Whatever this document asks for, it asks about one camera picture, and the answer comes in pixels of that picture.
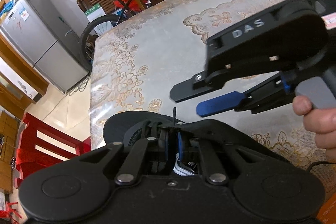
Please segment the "person right hand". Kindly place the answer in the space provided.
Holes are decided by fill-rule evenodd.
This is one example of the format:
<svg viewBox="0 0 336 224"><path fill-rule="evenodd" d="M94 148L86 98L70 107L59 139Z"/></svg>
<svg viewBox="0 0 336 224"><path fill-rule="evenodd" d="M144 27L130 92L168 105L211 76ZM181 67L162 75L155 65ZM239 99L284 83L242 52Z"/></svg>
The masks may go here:
<svg viewBox="0 0 336 224"><path fill-rule="evenodd" d="M307 131L315 133L315 144L326 150L328 162L335 163L336 146L336 110L313 109L312 102L306 96L296 96L293 99L293 110L303 116L303 125Z"/></svg>

